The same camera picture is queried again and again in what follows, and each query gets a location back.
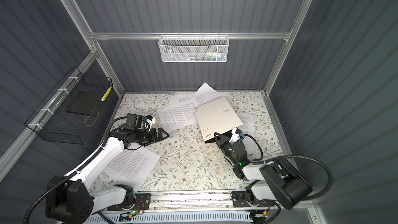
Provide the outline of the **grey folder with black inside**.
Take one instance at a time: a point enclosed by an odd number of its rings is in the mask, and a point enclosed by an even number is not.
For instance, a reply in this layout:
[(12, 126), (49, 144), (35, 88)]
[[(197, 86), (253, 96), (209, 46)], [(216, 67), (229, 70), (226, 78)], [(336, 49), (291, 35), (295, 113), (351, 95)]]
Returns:
[(231, 134), (233, 128), (243, 125), (226, 97), (221, 97), (194, 108), (204, 142), (214, 143), (214, 133)]

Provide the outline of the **printed sheet near left arm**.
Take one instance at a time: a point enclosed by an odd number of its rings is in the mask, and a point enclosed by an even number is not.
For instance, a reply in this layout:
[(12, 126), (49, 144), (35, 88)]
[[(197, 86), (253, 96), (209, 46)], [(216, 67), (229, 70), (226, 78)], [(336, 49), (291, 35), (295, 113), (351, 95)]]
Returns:
[(124, 150), (102, 172), (109, 175), (116, 184), (129, 185), (139, 191), (159, 159), (159, 155), (145, 148)]

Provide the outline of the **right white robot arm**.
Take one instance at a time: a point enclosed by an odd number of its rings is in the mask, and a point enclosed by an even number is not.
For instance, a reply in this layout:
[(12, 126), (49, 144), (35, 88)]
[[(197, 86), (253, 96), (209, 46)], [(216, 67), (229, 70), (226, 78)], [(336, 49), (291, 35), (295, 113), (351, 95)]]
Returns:
[(231, 193), (237, 207), (271, 205), (276, 201), (292, 209), (312, 191), (312, 186), (285, 158), (275, 161), (250, 161), (241, 138), (243, 134), (214, 134), (215, 142), (224, 158), (231, 164), (238, 179), (249, 181), (244, 191)]

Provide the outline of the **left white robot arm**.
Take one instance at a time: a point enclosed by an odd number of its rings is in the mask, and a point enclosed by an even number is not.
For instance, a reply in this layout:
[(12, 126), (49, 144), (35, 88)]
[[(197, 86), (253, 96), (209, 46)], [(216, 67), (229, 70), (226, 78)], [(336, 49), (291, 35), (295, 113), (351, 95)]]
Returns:
[(43, 195), (46, 200), (45, 215), (67, 224), (82, 224), (92, 214), (103, 216), (102, 211), (118, 206), (134, 215), (144, 211), (144, 202), (138, 200), (134, 188), (115, 184), (110, 189), (90, 193), (89, 189), (97, 176), (123, 151), (133, 151), (132, 144), (139, 148), (152, 145), (170, 137), (162, 128), (155, 129), (155, 118), (147, 115), (127, 114), (124, 124), (110, 131), (107, 139), (80, 165), (63, 177), (55, 176)]

